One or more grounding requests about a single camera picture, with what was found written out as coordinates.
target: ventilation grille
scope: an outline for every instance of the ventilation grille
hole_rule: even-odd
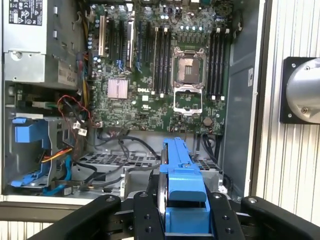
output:
[[[115,154],[103,154],[103,153],[88,153],[82,158],[82,163],[91,164],[91,165],[111,165],[118,166],[126,160],[126,157],[123,155]],[[200,170],[209,171],[212,169],[218,169],[217,165],[211,160],[199,160],[194,159]],[[153,165],[159,164],[160,161],[156,160],[155,157],[147,156],[137,156],[132,153],[125,164],[125,166],[130,167],[151,167]]]
[[[82,163],[92,164],[92,165],[111,165],[118,166],[122,164],[127,158],[123,155],[115,154],[101,154],[101,153],[89,153],[83,157]],[[151,167],[153,165],[159,164],[160,161],[156,160],[155,157],[146,156],[136,156],[132,153],[125,164],[125,166],[130,167]]]

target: power supply label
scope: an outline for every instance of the power supply label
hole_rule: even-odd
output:
[[[58,83],[76,87],[78,85],[77,72],[67,63],[59,61]]]
[[[42,26],[43,0],[9,0],[9,24]]]

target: motherboard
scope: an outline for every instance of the motherboard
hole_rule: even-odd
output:
[[[104,127],[224,132],[229,0],[129,1],[90,6],[91,108]]]

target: warning label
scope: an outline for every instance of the warning label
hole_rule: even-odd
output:
[[[42,26],[43,0],[9,0],[9,24]]]

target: corrugated metal panel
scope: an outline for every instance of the corrugated metal panel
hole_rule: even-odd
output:
[[[0,221],[0,240],[25,240],[52,223]]]
[[[257,195],[320,226],[317,125],[279,122],[283,60],[320,57],[320,1],[273,0]]]

